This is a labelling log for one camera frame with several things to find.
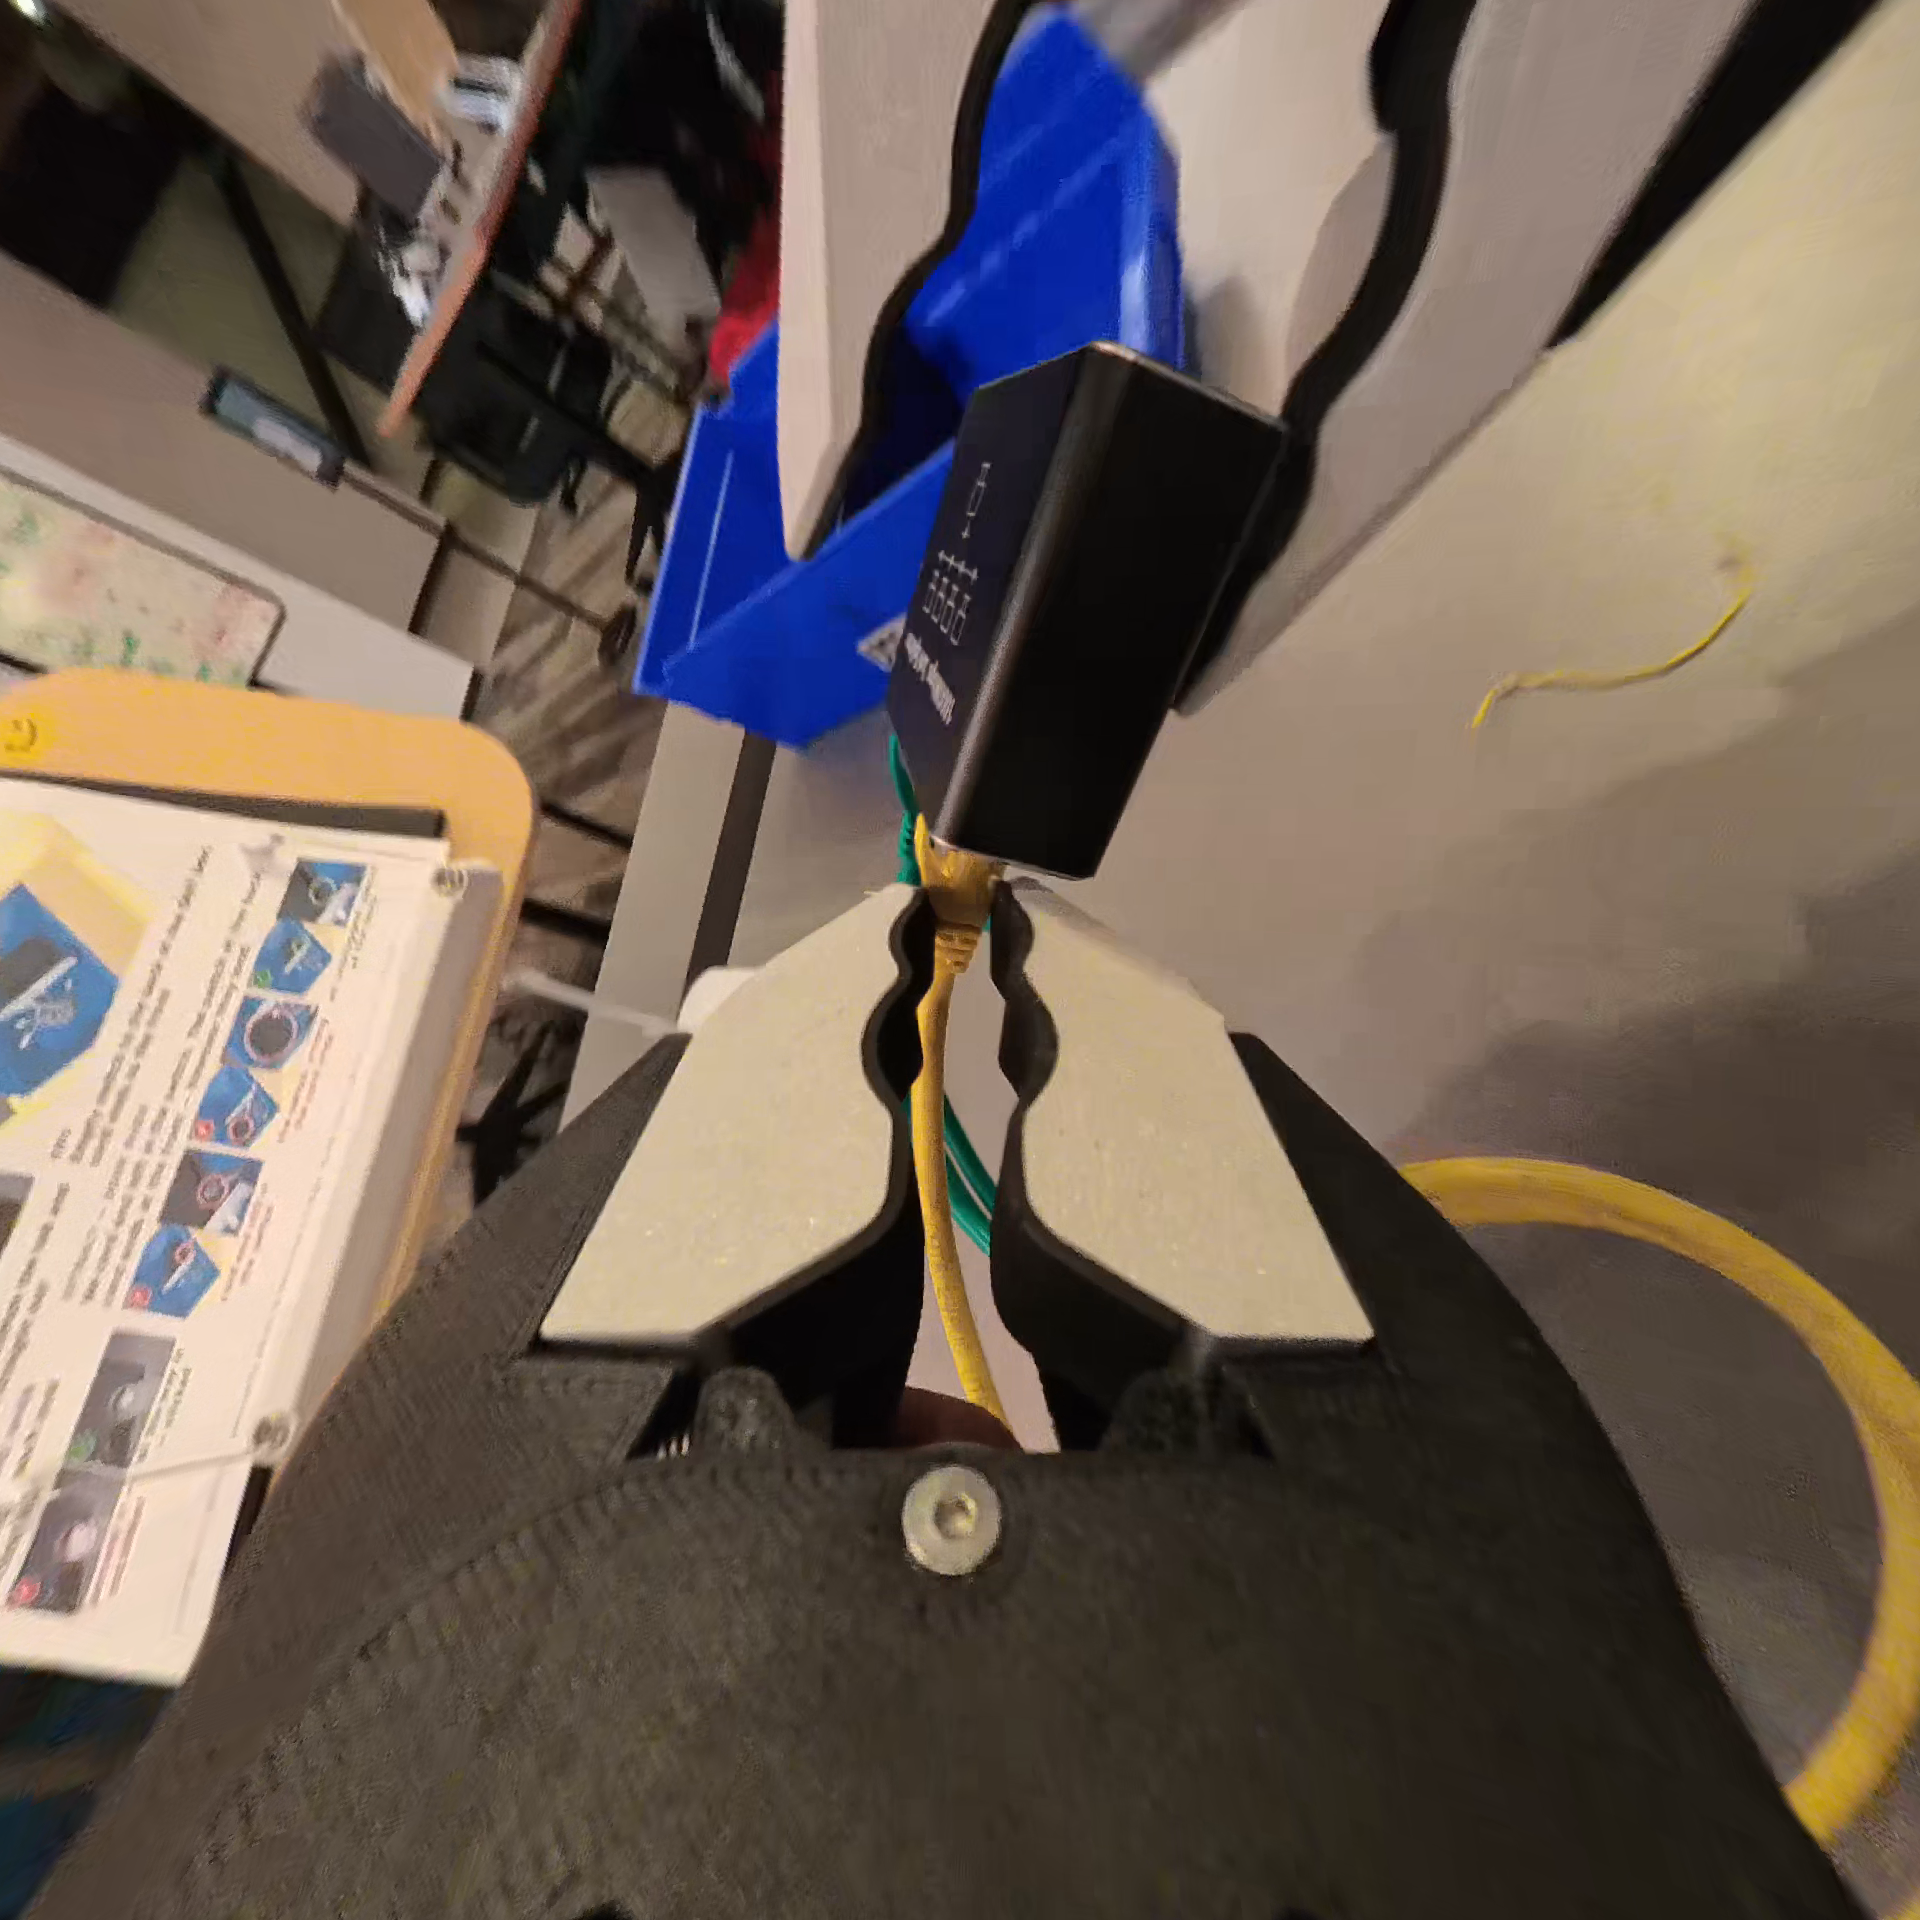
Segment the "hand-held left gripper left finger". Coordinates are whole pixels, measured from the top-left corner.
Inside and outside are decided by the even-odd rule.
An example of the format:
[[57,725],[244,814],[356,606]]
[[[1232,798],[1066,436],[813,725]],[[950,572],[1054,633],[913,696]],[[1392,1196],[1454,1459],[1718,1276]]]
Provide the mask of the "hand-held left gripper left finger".
[[910,1089],[926,894],[885,884],[737,985],[678,1051],[540,1341],[769,1373],[885,1442],[922,1318]]

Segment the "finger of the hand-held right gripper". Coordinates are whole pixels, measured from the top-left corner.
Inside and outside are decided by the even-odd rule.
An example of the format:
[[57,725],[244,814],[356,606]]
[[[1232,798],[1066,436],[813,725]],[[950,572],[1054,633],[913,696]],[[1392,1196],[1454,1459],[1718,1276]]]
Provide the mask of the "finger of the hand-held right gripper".
[[999,71],[1034,5],[788,5],[778,514],[813,558],[885,418],[910,299],[964,233]]
[[1385,201],[1176,709],[1235,683],[1536,369],[1755,5],[1410,5]]

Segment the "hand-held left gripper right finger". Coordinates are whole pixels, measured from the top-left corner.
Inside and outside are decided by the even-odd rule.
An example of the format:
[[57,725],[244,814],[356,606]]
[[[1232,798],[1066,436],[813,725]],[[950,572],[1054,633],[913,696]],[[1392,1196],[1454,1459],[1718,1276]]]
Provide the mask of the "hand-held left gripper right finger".
[[1227,1016],[1042,880],[1003,886],[991,969],[1015,1089],[991,1287],[1057,1447],[1152,1373],[1359,1363],[1375,1318]]

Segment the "blue plastic bin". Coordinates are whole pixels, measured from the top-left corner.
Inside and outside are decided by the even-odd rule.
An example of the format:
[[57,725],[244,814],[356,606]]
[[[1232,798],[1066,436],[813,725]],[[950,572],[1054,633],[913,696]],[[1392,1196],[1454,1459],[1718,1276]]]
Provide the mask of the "blue plastic bin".
[[1112,341],[1187,362],[1178,166],[1145,91],[1066,7],[1003,64],[974,219],[902,321],[881,438],[817,558],[778,526],[778,329],[693,418],[635,687],[802,748],[873,709],[964,401]]

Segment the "black ethernet splitter box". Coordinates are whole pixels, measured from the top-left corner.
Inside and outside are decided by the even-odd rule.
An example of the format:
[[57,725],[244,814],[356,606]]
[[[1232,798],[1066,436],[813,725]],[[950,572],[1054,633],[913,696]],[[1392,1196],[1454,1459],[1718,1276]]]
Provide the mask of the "black ethernet splitter box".
[[934,841],[1095,873],[1281,445],[1107,341],[968,395],[885,687]]

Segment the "red plastic bin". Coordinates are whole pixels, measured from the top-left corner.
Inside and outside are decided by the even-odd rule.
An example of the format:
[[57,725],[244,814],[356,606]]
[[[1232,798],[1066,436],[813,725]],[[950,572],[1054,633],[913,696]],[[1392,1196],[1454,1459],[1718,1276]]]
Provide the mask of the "red plastic bin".
[[708,331],[708,395],[732,390],[737,362],[778,321],[778,267],[772,275],[732,275]]

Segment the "wooden office desk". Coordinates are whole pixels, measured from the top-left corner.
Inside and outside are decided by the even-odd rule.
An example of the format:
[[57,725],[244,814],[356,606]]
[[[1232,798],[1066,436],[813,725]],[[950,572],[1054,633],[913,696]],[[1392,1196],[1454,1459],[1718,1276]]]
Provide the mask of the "wooden office desk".
[[586,5],[541,5],[518,56],[462,60],[430,5],[332,5],[305,125],[402,229],[410,341],[377,431],[396,436],[497,246]]

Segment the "laminated instruction sheet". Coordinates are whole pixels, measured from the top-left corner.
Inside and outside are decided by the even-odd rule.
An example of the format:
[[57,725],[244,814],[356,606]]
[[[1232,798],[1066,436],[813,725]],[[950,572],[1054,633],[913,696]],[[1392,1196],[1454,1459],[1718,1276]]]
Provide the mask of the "laminated instruction sheet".
[[4,1670],[173,1685],[372,1318],[493,861],[4,779]]

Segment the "whiteboard with scribbles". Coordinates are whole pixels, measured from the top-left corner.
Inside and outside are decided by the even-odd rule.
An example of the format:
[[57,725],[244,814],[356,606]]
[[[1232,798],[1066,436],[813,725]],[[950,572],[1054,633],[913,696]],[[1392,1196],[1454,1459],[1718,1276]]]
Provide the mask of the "whiteboard with scribbles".
[[4,461],[4,682],[128,670],[251,687],[284,601]]

